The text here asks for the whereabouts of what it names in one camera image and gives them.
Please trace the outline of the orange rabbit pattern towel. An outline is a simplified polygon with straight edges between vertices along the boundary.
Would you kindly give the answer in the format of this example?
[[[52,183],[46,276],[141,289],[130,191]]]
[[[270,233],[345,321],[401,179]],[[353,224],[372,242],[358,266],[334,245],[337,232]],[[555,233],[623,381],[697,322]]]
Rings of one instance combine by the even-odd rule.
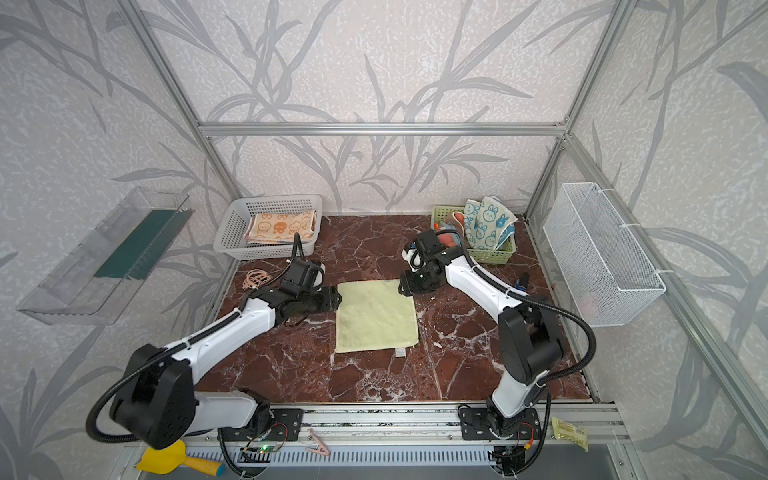
[[[261,245],[290,244],[296,234],[303,242],[315,233],[317,212],[308,210],[297,214],[256,214],[244,234],[246,243]]]

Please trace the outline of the teal and yellow towel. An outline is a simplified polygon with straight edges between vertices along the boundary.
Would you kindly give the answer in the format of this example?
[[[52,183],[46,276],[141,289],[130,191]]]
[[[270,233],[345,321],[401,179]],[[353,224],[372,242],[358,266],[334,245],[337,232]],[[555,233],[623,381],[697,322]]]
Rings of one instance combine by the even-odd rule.
[[[355,281],[338,285],[335,352],[352,353],[413,347],[419,343],[412,297],[397,280]]]

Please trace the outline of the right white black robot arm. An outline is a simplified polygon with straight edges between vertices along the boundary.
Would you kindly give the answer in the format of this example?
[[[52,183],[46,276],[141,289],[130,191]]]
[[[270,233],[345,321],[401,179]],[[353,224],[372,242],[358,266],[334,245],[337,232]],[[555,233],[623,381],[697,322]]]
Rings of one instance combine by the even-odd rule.
[[[588,366],[597,353],[592,327],[579,315],[538,300],[491,274],[470,255],[463,242],[448,247],[441,242],[447,230],[429,230],[407,244],[402,257],[408,269],[398,291],[412,297],[451,286],[472,299],[494,320],[505,369],[487,401],[487,422],[498,435],[522,420],[523,414],[554,380]],[[587,337],[588,347],[575,364],[556,370],[566,355],[562,319],[573,322]]]

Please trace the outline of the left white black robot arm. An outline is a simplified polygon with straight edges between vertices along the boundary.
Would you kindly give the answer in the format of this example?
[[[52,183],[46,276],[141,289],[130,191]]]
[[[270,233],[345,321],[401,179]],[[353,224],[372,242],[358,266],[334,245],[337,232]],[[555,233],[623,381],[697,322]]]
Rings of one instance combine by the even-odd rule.
[[[336,311],[342,297],[324,277],[323,264],[307,259],[295,237],[285,269],[246,294],[239,307],[164,347],[146,344],[135,350],[122,378],[89,411],[87,435],[99,443],[142,441],[162,450],[186,435],[211,430],[264,434],[272,422],[268,400],[196,386],[227,356],[286,320]]]

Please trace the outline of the red orange towel in basket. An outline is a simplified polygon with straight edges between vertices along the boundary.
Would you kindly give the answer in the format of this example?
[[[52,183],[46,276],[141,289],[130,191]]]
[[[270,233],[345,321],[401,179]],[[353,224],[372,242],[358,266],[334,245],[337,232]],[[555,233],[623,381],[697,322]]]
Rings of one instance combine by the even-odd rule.
[[[462,211],[453,211],[434,224],[437,230],[446,230],[438,239],[447,248],[459,246],[466,239],[465,216]]]

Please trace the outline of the teal rabbit pattern towel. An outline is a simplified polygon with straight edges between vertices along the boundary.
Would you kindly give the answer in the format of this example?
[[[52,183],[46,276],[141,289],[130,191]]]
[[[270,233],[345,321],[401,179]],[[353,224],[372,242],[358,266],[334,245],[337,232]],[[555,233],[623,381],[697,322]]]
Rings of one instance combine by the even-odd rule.
[[[497,198],[468,200],[463,210],[469,246],[476,250],[499,250],[515,232],[517,217]]]

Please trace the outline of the white perforated plastic basket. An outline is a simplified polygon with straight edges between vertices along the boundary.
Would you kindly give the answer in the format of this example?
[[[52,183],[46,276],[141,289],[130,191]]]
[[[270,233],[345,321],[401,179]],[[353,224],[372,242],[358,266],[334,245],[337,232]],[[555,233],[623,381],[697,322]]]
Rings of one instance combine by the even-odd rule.
[[[294,237],[311,255],[319,236],[322,198],[318,195],[278,195],[243,198],[227,208],[213,249],[240,261],[287,258]]]

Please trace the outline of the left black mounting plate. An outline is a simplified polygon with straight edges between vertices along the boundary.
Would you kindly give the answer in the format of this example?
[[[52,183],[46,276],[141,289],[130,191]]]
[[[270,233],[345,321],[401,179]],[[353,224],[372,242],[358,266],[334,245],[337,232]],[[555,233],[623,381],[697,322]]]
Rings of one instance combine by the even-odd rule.
[[[300,408],[277,408],[259,411],[253,421],[239,430],[243,441],[293,442],[300,436],[304,411]]]

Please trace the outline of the black mounting plate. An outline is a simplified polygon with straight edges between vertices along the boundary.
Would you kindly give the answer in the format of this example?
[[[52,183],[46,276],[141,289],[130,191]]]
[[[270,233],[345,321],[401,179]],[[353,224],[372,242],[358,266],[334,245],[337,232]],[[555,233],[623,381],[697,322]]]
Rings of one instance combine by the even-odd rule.
[[[463,440],[525,440],[533,442],[541,434],[541,422],[535,408],[525,408],[512,417],[504,417],[495,407],[470,407],[460,404],[457,415]]]
[[[300,408],[277,408],[259,411],[253,421],[239,430],[243,441],[293,442],[300,436],[304,411]]]

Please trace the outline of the pink clothespin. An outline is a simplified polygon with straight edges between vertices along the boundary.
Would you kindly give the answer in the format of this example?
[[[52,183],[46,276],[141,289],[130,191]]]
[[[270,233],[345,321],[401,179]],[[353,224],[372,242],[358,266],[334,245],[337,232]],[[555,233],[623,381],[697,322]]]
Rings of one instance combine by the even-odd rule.
[[[323,457],[330,456],[330,450],[328,446],[313,429],[308,430],[308,441],[310,444],[305,448],[307,452]]]

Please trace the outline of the green circuit board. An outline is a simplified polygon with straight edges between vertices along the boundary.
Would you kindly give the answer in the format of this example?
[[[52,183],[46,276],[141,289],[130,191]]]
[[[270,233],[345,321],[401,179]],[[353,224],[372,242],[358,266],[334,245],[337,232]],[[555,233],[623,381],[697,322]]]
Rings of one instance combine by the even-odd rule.
[[[257,446],[247,446],[243,448],[243,452],[250,455],[266,455],[278,452],[283,447],[282,444],[265,444]]]

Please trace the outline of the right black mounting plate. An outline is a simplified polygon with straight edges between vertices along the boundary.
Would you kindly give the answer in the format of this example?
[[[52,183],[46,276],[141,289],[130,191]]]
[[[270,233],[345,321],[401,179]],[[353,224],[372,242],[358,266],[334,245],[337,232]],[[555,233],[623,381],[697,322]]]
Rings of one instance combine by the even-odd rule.
[[[504,417],[495,407],[470,407],[460,404],[457,415],[463,440],[525,440],[533,442],[541,434],[541,422],[535,408],[525,408],[512,417]]]

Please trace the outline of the yellow paper tag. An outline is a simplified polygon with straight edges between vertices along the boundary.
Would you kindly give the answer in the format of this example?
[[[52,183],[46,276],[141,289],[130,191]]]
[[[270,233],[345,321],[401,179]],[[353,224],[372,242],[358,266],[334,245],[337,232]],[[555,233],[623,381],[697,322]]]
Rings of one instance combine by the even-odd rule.
[[[556,440],[569,441],[585,452],[589,451],[588,430],[559,418],[551,420],[551,427]]]

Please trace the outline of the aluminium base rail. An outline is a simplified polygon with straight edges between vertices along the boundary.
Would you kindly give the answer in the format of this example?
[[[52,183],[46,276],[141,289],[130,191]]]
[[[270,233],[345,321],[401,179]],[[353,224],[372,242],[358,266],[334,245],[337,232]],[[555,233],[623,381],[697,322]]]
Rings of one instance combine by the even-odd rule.
[[[239,431],[228,429],[184,438],[188,456],[224,462],[238,468],[299,467],[448,467],[490,466],[528,459],[538,443],[542,458],[560,453],[603,453],[621,478],[639,477],[638,455],[618,409],[611,404],[555,402],[538,404],[541,436],[525,440],[463,440],[457,415],[459,403],[394,404],[296,404],[277,408],[304,411],[300,436],[293,442],[243,441]],[[559,418],[588,430],[589,451],[565,440],[556,440],[551,420]],[[313,429],[330,450],[329,457],[309,453],[308,430]],[[282,444],[275,453],[250,455],[247,446]]]

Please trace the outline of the clear acrylic wall shelf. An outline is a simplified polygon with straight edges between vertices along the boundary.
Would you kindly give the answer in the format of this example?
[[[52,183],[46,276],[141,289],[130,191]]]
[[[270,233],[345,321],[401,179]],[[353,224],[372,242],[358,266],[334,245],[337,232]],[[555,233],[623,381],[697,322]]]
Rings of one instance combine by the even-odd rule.
[[[194,213],[188,200],[134,188],[17,310],[46,325],[115,323]]]

